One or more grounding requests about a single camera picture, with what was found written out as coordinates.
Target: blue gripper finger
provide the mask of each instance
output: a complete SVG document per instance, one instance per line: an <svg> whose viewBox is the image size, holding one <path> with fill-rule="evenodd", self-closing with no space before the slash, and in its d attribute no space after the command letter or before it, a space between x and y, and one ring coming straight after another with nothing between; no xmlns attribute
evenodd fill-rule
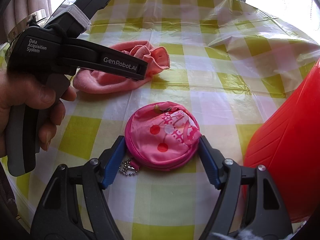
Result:
<svg viewBox="0 0 320 240"><path fill-rule="evenodd" d="M213 149L206 137L201 136L199 139L198 154L209 182L214 185L216 189L221 189L218 166L222 166L222 161L224 159L222 153L217 149Z"/></svg>
<svg viewBox="0 0 320 240"><path fill-rule="evenodd" d="M114 149L114 152L112 153L112 156L109 159L104 169L104 177L102 180L102 186L104 187L104 189L107 188L109 185L111 185L115 180L119 166L125 155L126 144L125 144L124 137L121 136L121 138L118 138L115 144L116 143L118 143L118 146L116 147L116 149Z"/></svg>

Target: hand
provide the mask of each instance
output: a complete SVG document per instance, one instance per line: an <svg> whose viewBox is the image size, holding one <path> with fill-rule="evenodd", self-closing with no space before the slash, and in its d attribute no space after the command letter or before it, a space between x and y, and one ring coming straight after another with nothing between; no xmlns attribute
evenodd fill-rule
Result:
<svg viewBox="0 0 320 240"><path fill-rule="evenodd" d="M34 109L46 109L53 105L55 97L54 90L42 85L31 74L0 72L0 157L6 156L4 129L8 123L10 107L26 104ZM74 101L76 92L69 87L61 98ZM66 109L59 101L51 110L49 119L39 129L39 143L45 151L65 114Z"/></svg>

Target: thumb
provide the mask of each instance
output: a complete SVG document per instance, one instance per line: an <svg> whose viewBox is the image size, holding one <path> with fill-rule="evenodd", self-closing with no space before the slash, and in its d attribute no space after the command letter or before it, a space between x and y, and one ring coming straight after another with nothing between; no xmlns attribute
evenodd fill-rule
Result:
<svg viewBox="0 0 320 240"><path fill-rule="evenodd" d="M0 72L0 108L26 104L34 109L49 108L56 93L31 74Z"/></svg>

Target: ball chain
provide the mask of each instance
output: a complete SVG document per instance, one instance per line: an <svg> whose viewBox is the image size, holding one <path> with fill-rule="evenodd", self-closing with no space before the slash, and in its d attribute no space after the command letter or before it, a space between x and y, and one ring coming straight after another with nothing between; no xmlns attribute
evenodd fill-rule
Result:
<svg viewBox="0 0 320 240"><path fill-rule="evenodd" d="M125 176L134 176L137 172L138 172L138 170L135 170L135 169L133 169L132 167L130 167L129 166L129 163L130 163L130 159L127 159L127 160L124 160L122 163L121 163L121 165L120 165L120 167L119 167L119 172L122 174L122 175L125 175ZM133 170L135 170L135 172L133 172L133 173L127 173L127 170L128 169L133 169Z"/></svg>

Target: plastic table cover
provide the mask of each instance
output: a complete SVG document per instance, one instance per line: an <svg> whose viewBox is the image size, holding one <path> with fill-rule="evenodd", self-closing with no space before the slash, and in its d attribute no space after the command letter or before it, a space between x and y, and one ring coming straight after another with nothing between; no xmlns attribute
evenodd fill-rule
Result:
<svg viewBox="0 0 320 240"><path fill-rule="evenodd" d="M8 174L23 220L30 225L57 165L82 165L111 147L129 117L160 101L184 105L225 157L242 164L255 130L291 95L320 57L320 46L279 18L237 0L111 0L80 36L105 46L149 40L166 47L171 68L129 92L78 92L48 152L18 178ZM0 63L5 67L4 52ZM2 163L6 168L6 157ZM90 228L83 193L79 208ZM124 239L198 239L219 192L198 156L171 172L142 168L116 176L105 191ZM240 196L232 229L240 223Z"/></svg>

